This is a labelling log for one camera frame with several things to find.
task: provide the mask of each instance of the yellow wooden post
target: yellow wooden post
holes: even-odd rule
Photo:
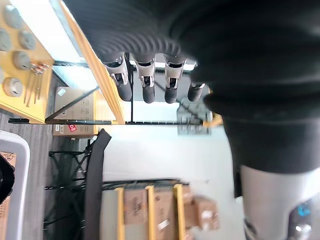
[[[148,192],[148,240],[156,240],[156,225],[155,225],[155,187],[147,186]]]
[[[176,184],[174,185],[173,189],[174,189],[174,196],[177,203],[178,236],[179,236],[179,240],[184,240],[186,236],[186,223],[185,223],[183,185]]]
[[[117,192],[117,240],[125,240],[124,188],[118,187]]]

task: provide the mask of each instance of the black finger pad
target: black finger pad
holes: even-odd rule
[[[201,97],[202,90],[203,90],[203,88],[193,87],[190,84],[189,91],[188,91],[188,99],[189,99],[189,101],[191,101],[191,102],[198,101],[199,98]]]
[[[173,104],[177,99],[177,88],[165,88],[164,100],[168,104]]]
[[[155,86],[152,87],[143,87],[142,88],[142,95],[143,95],[143,100],[147,103],[147,104],[151,104],[155,101]]]
[[[116,86],[116,88],[118,89],[118,94],[123,101],[129,102],[131,100],[132,91],[129,83],[126,85],[120,84],[119,86]]]

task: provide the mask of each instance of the round metal disc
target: round metal disc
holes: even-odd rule
[[[0,51],[9,51],[12,47],[11,39],[7,31],[0,28]]]
[[[8,77],[3,81],[3,91],[10,97],[20,97],[23,92],[21,81],[14,77]]]
[[[13,63],[20,70],[29,70],[31,66],[30,58],[24,51],[15,51],[13,53]]]
[[[18,37],[19,43],[24,49],[34,50],[36,48],[36,38],[31,32],[20,31]]]
[[[14,29],[20,29],[23,25],[23,20],[18,9],[12,5],[6,5],[3,10],[3,16],[6,24]]]

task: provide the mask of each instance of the label on box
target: label on box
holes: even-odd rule
[[[169,221],[168,219],[164,220],[163,222],[161,222],[160,224],[158,224],[158,230],[161,231],[162,229],[164,229],[166,226],[169,225]]]
[[[64,126],[60,125],[60,134],[64,134]]]
[[[70,132],[74,132],[77,130],[76,125],[71,124],[71,125],[68,125],[68,127],[69,127]]]
[[[58,91],[58,95],[61,97],[62,95],[64,95],[66,93],[66,90],[64,88],[61,88],[59,91]]]
[[[212,211],[208,211],[208,210],[205,210],[201,213],[201,218],[202,219],[211,219],[213,217],[213,212]]]

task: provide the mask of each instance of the white wall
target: white wall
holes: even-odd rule
[[[105,150],[104,180],[182,178],[217,200],[221,229],[197,240],[244,240],[242,201],[233,198],[232,160],[222,127],[211,136],[178,136],[176,127],[117,126]]]

